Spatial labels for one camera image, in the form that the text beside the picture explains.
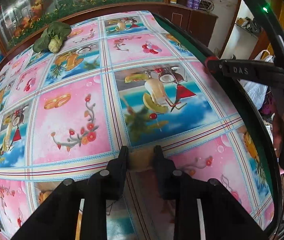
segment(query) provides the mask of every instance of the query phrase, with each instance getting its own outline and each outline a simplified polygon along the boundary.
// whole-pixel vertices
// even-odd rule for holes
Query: pink tile pattern
[[[63,179],[104,169],[122,145],[161,145],[194,179],[221,181],[264,229],[274,203],[250,143],[216,80],[151,13],[77,23],[58,54],[30,47],[0,72],[0,240]],[[121,239],[172,236],[175,206],[154,182],[151,170],[128,174],[108,234],[116,226]]]

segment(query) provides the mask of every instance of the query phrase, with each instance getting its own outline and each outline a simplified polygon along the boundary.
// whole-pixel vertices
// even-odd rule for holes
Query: tablecloth
[[[161,145],[193,178],[217,178],[261,228],[274,204],[237,110],[199,60],[148,11],[72,26],[58,54],[28,48],[0,72],[0,239],[65,178],[85,179],[122,145]],[[175,203],[151,169],[130,171],[107,205],[108,239],[170,239]]]

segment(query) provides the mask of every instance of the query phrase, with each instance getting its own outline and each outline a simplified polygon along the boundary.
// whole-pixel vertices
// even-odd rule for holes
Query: red flower illustration
[[[89,123],[86,127],[88,128],[88,130],[92,130],[94,128],[94,124]]]
[[[89,142],[93,142],[96,137],[97,137],[96,132],[89,132],[87,135],[87,139]]]

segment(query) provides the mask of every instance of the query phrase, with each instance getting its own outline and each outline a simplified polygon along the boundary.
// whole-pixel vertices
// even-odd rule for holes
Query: white plastic bag
[[[261,56],[265,51],[269,55],[266,56],[263,60],[261,60]],[[267,49],[264,49],[255,57],[254,60],[273,62],[272,58],[273,56],[270,55],[270,52]],[[243,86],[244,90],[247,92],[256,108],[260,109],[264,102],[267,86],[247,80],[240,80],[240,84]]]

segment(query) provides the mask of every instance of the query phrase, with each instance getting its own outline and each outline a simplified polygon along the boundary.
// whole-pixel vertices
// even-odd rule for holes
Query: green vegetable
[[[59,35],[55,35],[49,44],[49,50],[52,53],[57,53],[62,46],[63,40],[59,37]]]
[[[62,43],[71,33],[71,26],[66,23],[53,22],[46,28],[41,37],[33,45],[33,51],[40,53],[43,50],[50,50],[52,53],[58,53]]]

